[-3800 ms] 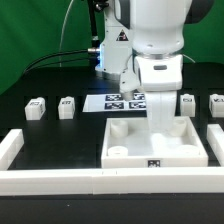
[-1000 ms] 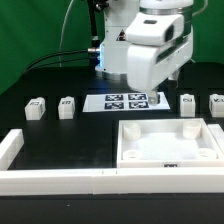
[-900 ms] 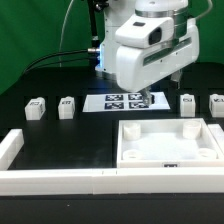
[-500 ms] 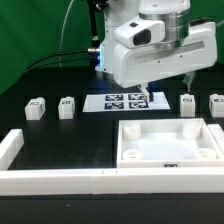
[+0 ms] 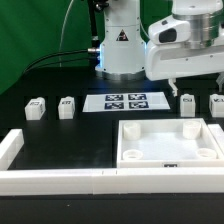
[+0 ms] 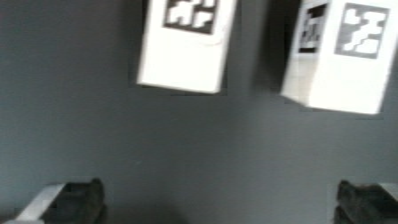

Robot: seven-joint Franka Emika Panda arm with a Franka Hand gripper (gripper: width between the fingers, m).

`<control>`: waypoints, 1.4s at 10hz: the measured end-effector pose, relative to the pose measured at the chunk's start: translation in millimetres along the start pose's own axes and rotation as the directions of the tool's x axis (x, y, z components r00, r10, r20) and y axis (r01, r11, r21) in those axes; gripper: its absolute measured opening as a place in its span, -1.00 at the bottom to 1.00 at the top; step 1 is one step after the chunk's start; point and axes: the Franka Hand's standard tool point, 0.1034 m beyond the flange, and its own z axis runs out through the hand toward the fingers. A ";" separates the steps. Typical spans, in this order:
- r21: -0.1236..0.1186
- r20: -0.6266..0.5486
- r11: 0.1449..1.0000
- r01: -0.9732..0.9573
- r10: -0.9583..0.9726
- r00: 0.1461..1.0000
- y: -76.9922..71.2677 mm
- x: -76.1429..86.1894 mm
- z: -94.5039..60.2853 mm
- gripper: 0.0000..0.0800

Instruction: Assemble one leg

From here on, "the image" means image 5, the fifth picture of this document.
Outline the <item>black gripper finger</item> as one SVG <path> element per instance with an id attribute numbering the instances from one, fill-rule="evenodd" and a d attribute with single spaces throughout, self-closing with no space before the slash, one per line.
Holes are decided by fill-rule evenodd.
<path id="1" fill-rule="evenodd" d="M 168 84 L 172 89 L 172 94 L 173 94 L 174 97 L 177 97 L 178 96 L 178 88 L 175 85 L 175 83 L 176 83 L 175 78 L 168 79 Z"/>

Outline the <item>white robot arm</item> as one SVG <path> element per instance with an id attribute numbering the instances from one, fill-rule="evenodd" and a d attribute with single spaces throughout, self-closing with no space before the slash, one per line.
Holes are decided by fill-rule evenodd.
<path id="1" fill-rule="evenodd" d="M 218 75 L 224 85 L 223 0 L 172 0 L 171 15 L 140 35 L 140 0 L 94 0 L 104 13 L 105 38 L 99 46 L 99 77 L 110 80 L 166 80 Z"/>

